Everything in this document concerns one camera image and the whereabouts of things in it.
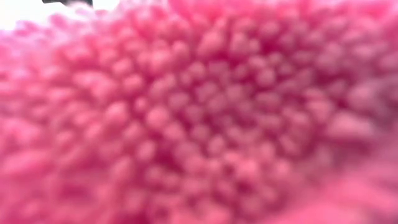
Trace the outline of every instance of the pink microfiber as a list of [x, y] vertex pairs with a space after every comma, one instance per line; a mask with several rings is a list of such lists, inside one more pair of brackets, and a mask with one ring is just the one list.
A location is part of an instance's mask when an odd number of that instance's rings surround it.
[[122, 1], [0, 33], [0, 224], [398, 222], [398, 2]]

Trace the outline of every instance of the pink fabric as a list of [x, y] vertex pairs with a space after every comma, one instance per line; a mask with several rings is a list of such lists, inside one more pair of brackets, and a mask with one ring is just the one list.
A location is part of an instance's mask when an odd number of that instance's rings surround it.
[[1, 224], [393, 224], [398, 3], [123, 1], [0, 34]]

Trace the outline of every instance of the pink plush material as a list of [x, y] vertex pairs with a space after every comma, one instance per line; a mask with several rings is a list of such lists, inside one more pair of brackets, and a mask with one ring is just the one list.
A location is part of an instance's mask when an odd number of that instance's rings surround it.
[[0, 224], [398, 222], [398, 2], [122, 1], [0, 33]]

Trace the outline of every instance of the pink fuzzy texture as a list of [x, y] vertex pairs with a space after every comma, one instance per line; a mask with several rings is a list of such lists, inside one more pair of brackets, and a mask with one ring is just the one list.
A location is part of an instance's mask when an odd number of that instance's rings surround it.
[[398, 3], [123, 1], [0, 33], [0, 224], [393, 224]]

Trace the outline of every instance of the dark object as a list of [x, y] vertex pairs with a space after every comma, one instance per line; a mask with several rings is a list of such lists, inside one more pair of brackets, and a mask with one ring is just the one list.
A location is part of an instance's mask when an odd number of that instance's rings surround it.
[[93, 0], [42, 0], [43, 3], [52, 3], [52, 2], [60, 2], [64, 5], [70, 4], [73, 1], [81, 1], [81, 2], [85, 2], [89, 5], [93, 5]]

